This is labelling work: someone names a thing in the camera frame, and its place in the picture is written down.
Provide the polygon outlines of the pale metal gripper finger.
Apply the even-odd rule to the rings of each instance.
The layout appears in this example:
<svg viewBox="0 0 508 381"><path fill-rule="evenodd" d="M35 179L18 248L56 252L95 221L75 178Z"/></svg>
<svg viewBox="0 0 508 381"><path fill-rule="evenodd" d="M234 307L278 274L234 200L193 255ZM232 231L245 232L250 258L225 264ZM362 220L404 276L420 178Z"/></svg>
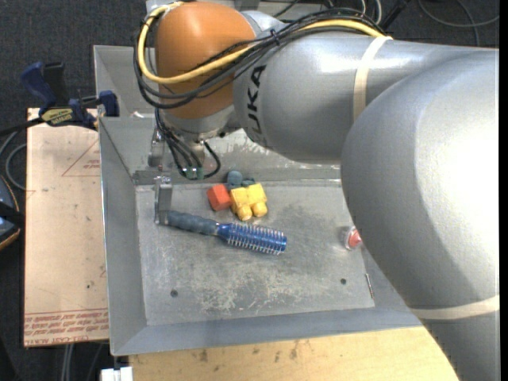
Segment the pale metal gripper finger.
<svg viewBox="0 0 508 381"><path fill-rule="evenodd" d="M154 222L158 225L171 209L173 184L169 176L161 175L155 180Z"/></svg>

